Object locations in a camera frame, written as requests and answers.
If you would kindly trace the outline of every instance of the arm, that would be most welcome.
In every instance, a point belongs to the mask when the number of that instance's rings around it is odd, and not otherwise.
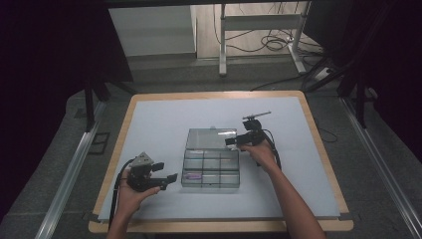
[[[292,237],[295,239],[325,238],[325,234],[310,208],[277,167],[268,142],[263,141],[255,146],[240,145],[239,148],[249,151],[251,156],[269,174]]]
[[[159,187],[150,188],[144,192],[136,192],[126,183],[128,171],[125,170],[121,177],[118,190],[117,210],[114,220],[109,228],[107,239],[119,239],[126,236],[127,225],[133,213],[139,209],[140,203],[148,196],[157,194]]]

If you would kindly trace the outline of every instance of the cable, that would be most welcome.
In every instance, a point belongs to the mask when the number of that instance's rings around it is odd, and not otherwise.
[[[337,142],[338,141],[337,135],[335,135],[333,132],[330,132],[330,131],[328,131],[328,130],[326,130],[326,129],[324,129],[324,128],[322,128],[322,127],[319,126],[319,123],[318,123],[317,118],[314,118],[314,121],[316,122],[316,128],[317,129],[320,129],[320,130],[322,130],[322,131],[324,131],[324,132],[326,132],[328,134],[331,134],[334,137],[333,140],[327,140],[327,139],[324,139],[323,137],[321,137],[320,139],[322,139],[322,141],[325,141],[325,142]]]
[[[362,23],[367,23],[367,22],[371,23],[371,22],[375,21],[376,16],[377,16],[377,14],[376,14],[377,10],[374,10],[374,11],[375,11],[375,14],[371,14],[372,12],[369,13],[365,17],[365,21],[362,21]],[[333,49],[325,52],[325,55],[326,56],[333,56],[335,53],[338,53],[339,51],[343,51],[343,52],[351,51],[351,49],[353,47],[355,47],[355,42],[357,40],[356,38],[360,34],[362,34],[364,30],[369,31],[371,29],[370,26],[371,26],[371,24],[369,24],[369,25],[368,24],[361,24],[357,29],[355,29],[352,32],[352,34],[350,35],[349,38],[347,38],[345,41],[343,41],[339,46],[336,46]],[[319,89],[320,87],[324,86],[325,84],[327,84],[327,83],[343,76],[344,74],[346,74],[348,71],[350,71],[354,67],[356,60],[358,60],[356,58],[358,58],[360,56],[359,53],[360,52],[357,51],[356,53],[351,54],[352,55],[351,59],[348,60],[348,62],[346,62],[345,64],[342,64],[336,72],[334,72],[333,74],[329,74],[324,79],[316,82],[315,84],[313,84],[312,86],[310,86],[308,88],[306,88],[306,83],[309,79],[305,79],[304,83],[302,85],[302,92],[304,92],[304,93],[313,92],[313,91]]]
[[[296,11],[298,11],[298,6],[299,6],[299,2],[296,2],[295,14],[296,14]]]
[[[126,167],[133,161],[134,159],[131,159],[127,163],[125,163],[124,166],[121,168],[120,173],[117,175],[117,178],[115,179],[114,189],[112,190],[111,208],[109,210],[108,230],[111,227],[112,219],[114,218],[115,205],[117,203],[117,193],[118,188],[120,187],[121,175],[123,174]]]
[[[303,41],[301,41],[301,40],[299,40],[299,42],[300,42],[300,43],[302,43],[302,44],[305,44],[305,45],[310,45],[310,46],[314,46],[314,47],[321,47],[321,45],[318,45],[318,44],[312,44],[312,43],[306,43],[306,42],[303,42]]]
[[[214,20],[213,22],[214,22],[214,34],[215,34],[215,38],[217,39],[217,42],[219,44],[221,44],[220,39],[218,38],[218,35],[217,35],[217,28],[216,28],[216,24],[215,24],[215,5],[213,5],[213,20]],[[239,34],[239,35],[234,36],[234,37],[230,37],[230,38],[225,39],[225,40],[226,41],[227,40],[231,40],[231,39],[234,39],[234,38],[237,38],[237,37],[246,35],[248,33],[254,32],[254,31],[255,30],[250,30],[248,32]],[[263,38],[261,38],[261,44],[263,45],[261,48],[258,48],[258,49],[255,49],[255,50],[246,50],[246,49],[242,49],[242,48],[239,48],[239,47],[236,47],[236,46],[232,46],[232,45],[227,45],[227,44],[226,44],[226,47],[234,48],[234,49],[237,49],[239,51],[248,52],[248,53],[258,52],[258,51],[261,51],[264,48],[267,48],[270,51],[275,52],[275,51],[281,51],[282,49],[284,49],[285,47],[287,47],[288,42],[286,40],[284,40],[284,39],[282,39],[280,37],[277,37],[275,35],[271,35],[271,32],[272,32],[272,30],[270,30],[270,32],[269,32],[269,34],[267,36],[264,36]],[[277,44],[277,45],[279,45],[279,47],[277,47],[277,48],[276,47],[272,47],[272,46],[270,46],[270,44]]]
[[[279,11],[280,11],[280,8],[282,8],[282,12],[281,12],[281,14],[283,14],[283,13],[285,13],[285,7],[286,7],[286,4],[288,4],[287,2],[281,2],[280,3],[280,6],[279,6]]]
[[[281,83],[281,82],[292,81],[292,80],[296,80],[296,79],[299,79],[299,78],[302,78],[302,77],[307,77],[308,75],[313,74],[314,71],[317,69],[317,67],[319,67],[319,65],[321,65],[325,60],[326,60],[326,57],[322,57],[322,59],[320,59],[308,72],[306,72],[303,75],[292,77],[292,78],[287,78],[287,79],[281,79],[281,80],[270,82],[270,83],[266,83],[266,84],[263,84],[263,85],[260,85],[260,86],[257,86],[255,88],[251,89],[250,92],[253,92],[253,91],[255,91],[259,88],[266,87],[266,86],[269,86],[269,85],[273,85],[273,84],[277,84],[277,83]]]
[[[262,131],[263,132],[264,131],[267,131],[267,132],[270,133],[271,138],[269,138],[266,133],[264,133],[264,136],[265,136],[265,139],[267,140],[267,142],[270,144],[271,149],[273,150],[273,154],[276,157],[277,166],[279,167],[279,169],[282,169],[282,163],[280,161],[279,152],[276,149],[276,145],[275,145],[275,142],[274,142],[273,134],[269,130],[267,130],[267,129],[262,129]]]
[[[240,3],[239,3],[239,10],[243,13],[243,15],[245,15],[245,13],[242,11],[242,8],[240,8]]]
[[[305,60],[306,57],[313,57],[313,55],[307,55],[307,56],[302,56],[302,61],[307,64],[308,66],[313,67],[315,64],[311,64],[309,62],[307,62],[307,60]]]
[[[273,9],[276,6],[276,3],[273,3],[273,6],[271,6],[270,10],[268,10],[267,14],[271,12],[271,9]]]
[[[311,55],[311,56],[321,56],[321,57],[326,55],[326,53],[324,51],[322,51],[322,52],[311,52],[311,51],[308,51],[308,50],[304,50],[300,47],[298,47],[298,53],[299,53],[299,55]]]

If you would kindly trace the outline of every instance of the table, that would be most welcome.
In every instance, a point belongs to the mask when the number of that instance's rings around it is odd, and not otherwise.
[[[301,103],[305,117],[309,124],[311,133],[316,143],[317,151],[320,155],[324,171],[334,192],[340,217],[335,219],[319,220],[324,231],[348,231],[353,228],[353,221],[347,218],[349,213],[347,205],[342,196],[335,174],[329,162],[322,141],[319,137],[316,124],[312,117],[310,108],[305,96],[298,91],[286,92],[223,92],[223,93],[179,93],[179,94],[153,94],[134,96],[127,109],[120,134],[110,163],[105,175],[105,180],[100,191],[93,214],[99,214],[103,206],[107,191],[112,182],[116,165],[122,151],[125,137],[130,126],[133,111],[138,101],[169,101],[169,100],[199,100],[199,99],[246,99],[246,98],[282,98],[297,97]],[[90,231],[94,233],[106,233],[108,225],[106,223],[90,222]],[[230,221],[132,221],[127,229],[129,232],[143,233],[181,233],[181,232],[277,232],[286,231],[286,224],[282,220],[230,220]]]
[[[296,29],[295,38],[288,44],[289,52],[299,74],[305,74],[307,70],[299,57],[298,43],[302,30],[307,19],[311,2],[308,1],[300,14],[282,15],[253,15],[253,16],[226,16],[226,4],[221,4],[221,43],[220,43],[220,64],[219,74],[221,77],[227,75],[226,60],[226,31],[247,31],[247,30],[273,30],[273,29]]]

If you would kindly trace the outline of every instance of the black cable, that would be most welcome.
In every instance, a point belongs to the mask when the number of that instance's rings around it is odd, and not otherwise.
[[[365,20],[362,21],[361,23],[371,23],[374,21],[373,18],[376,19],[376,11],[377,10],[373,10],[375,14],[372,14],[373,12],[370,12],[369,14],[367,14],[367,16],[365,17]],[[357,37],[360,36],[363,31],[368,30],[368,28],[370,28],[371,24],[360,24],[360,26],[358,28],[356,28],[352,34],[350,35],[349,38],[347,38],[345,41],[343,41],[340,45],[336,46],[335,48],[326,51],[325,55],[326,56],[333,56],[335,53],[338,53],[339,51],[343,51],[343,52],[348,52],[350,51],[350,49],[352,47],[355,46],[355,42],[357,40]],[[346,64],[343,64],[343,66],[338,69],[336,72],[334,72],[333,74],[329,74],[327,77],[325,77],[324,79],[318,81],[317,83],[313,84],[312,86],[310,86],[309,88],[306,88],[306,83],[309,79],[305,79],[302,85],[302,92],[313,92],[317,89],[319,89],[320,87],[324,86],[325,84],[343,76],[346,72],[348,72],[350,69],[353,68],[354,63],[356,62],[355,59],[358,57],[358,52],[352,54],[353,56],[351,57],[351,60],[349,60]]]
[[[295,14],[296,14],[296,11],[298,10],[298,5],[299,5],[299,2],[296,2]]]
[[[281,79],[281,80],[270,82],[270,83],[266,83],[266,84],[263,84],[263,85],[260,85],[260,86],[257,86],[255,88],[251,89],[250,92],[253,92],[253,91],[255,91],[255,90],[259,89],[259,88],[270,86],[270,85],[273,85],[273,84],[277,84],[277,83],[281,83],[281,82],[287,82],[287,81],[292,81],[292,80],[296,80],[296,79],[299,79],[299,78],[302,78],[302,77],[307,77],[308,75],[313,74],[314,71],[317,69],[317,67],[319,67],[319,65],[321,65],[323,62],[325,62],[325,60],[326,60],[326,57],[322,57],[322,59],[320,59],[308,72],[306,72],[303,75],[292,77],[292,78],[287,78],[287,79]]]
[[[118,188],[120,187],[121,175],[123,174],[126,167],[133,161],[134,159],[131,159],[127,163],[125,163],[124,166],[121,168],[120,173],[117,175],[117,178],[115,179],[114,189],[112,190],[111,208],[109,210],[108,230],[111,227],[112,219],[114,218],[115,205],[117,203],[117,193]]]
[[[270,10],[268,10],[267,14],[270,14],[271,9],[273,9],[276,6],[276,3],[273,3],[273,6],[271,6]]]
[[[213,21],[213,22],[214,22],[214,34],[215,34],[215,38],[217,39],[217,42],[218,42],[219,44],[221,44],[220,39],[218,39],[218,35],[217,35],[217,28],[216,28],[216,24],[215,24],[215,5],[213,5],[213,19],[214,19],[214,21]],[[239,35],[234,36],[234,37],[230,37],[230,38],[225,39],[225,40],[226,40],[226,41],[227,41],[227,40],[231,40],[231,39],[234,39],[234,38],[237,38],[237,37],[240,37],[240,36],[246,35],[246,34],[248,34],[248,33],[254,32],[254,31],[255,31],[255,30],[250,30],[250,31],[248,31],[248,32],[245,32],[245,33],[239,34]],[[261,50],[262,50],[262,49],[264,49],[264,48],[267,48],[267,49],[269,49],[270,51],[275,52],[275,51],[281,51],[283,48],[287,47],[287,44],[288,44],[288,43],[286,42],[286,40],[284,40],[284,39],[282,39],[282,38],[279,38],[279,37],[277,37],[277,36],[271,35],[271,30],[270,30],[270,32],[269,32],[269,34],[268,34],[267,36],[264,36],[263,38],[261,38],[261,44],[262,44],[263,46],[262,46],[261,48],[255,49],[255,50],[246,50],[246,49],[242,49],[242,48],[239,48],[239,47],[236,47],[236,46],[232,46],[232,45],[227,45],[227,44],[226,44],[226,47],[234,48],[234,49],[237,49],[237,50],[239,50],[239,51],[242,51],[242,52],[248,52],[248,53],[258,52],[258,51],[261,51]],[[278,47],[278,48],[271,47],[271,46],[269,46],[270,44],[278,44],[278,45],[279,45],[279,47]]]
[[[308,51],[308,50],[304,50],[300,47],[298,47],[298,53],[299,53],[299,55],[313,55],[313,56],[320,56],[320,57],[326,55],[326,53],[323,51],[323,49],[322,49],[322,52],[311,52],[311,51]]]
[[[280,161],[279,152],[277,151],[277,149],[276,149],[276,145],[275,145],[275,143],[274,143],[273,134],[272,134],[269,130],[267,130],[267,129],[262,129],[262,131],[263,131],[263,134],[264,134],[264,136],[265,136],[265,139],[266,139],[266,140],[267,140],[267,142],[270,144],[270,147],[271,147],[271,149],[273,150],[273,155],[276,157],[276,163],[277,163],[277,166],[279,167],[279,169],[282,169],[282,163],[281,163],[281,161]],[[271,138],[272,138],[273,140],[271,140],[271,139],[267,136],[267,134],[266,134],[266,133],[264,133],[264,131],[269,132],[269,133],[270,133],[270,136],[271,136]]]
[[[287,2],[280,2],[279,11],[277,11],[277,13],[280,13],[280,14],[285,13],[285,6],[286,6],[286,4],[287,4]]]
[[[302,43],[302,44],[305,44],[305,45],[310,45],[310,46],[314,46],[314,47],[321,47],[321,45],[317,45],[317,44],[306,43],[306,42],[303,42],[303,41],[299,41],[299,42]]]
[[[239,10],[243,13],[243,15],[245,15],[245,13],[242,11],[242,8],[240,8],[240,3],[239,3]]]
[[[324,139],[323,137],[321,137],[320,139],[322,139],[322,141],[325,141],[325,142],[337,142],[338,141],[337,135],[335,135],[333,132],[330,132],[330,131],[328,131],[328,130],[326,130],[326,129],[324,129],[324,128],[322,128],[322,127],[319,126],[319,123],[318,123],[317,118],[314,118],[314,121],[316,122],[316,128],[317,129],[322,130],[322,131],[324,131],[324,132],[326,132],[328,134],[331,134],[334,137],[333,140],[327,140],[327,139]]]
[[[326,59],[327,56],[323,56],[322,59],[320,59],[315,65],[313,65],[313,67],[309,71],[309,74],[307,74],[307,76],[304,78],[304,81],[302,82],[300,89],[301,92],[305,92],[307,90],[307,83],[311,80],[311,76],[314,74],[314,71],[316,71],[322,65],[322,63],[325,63]]]

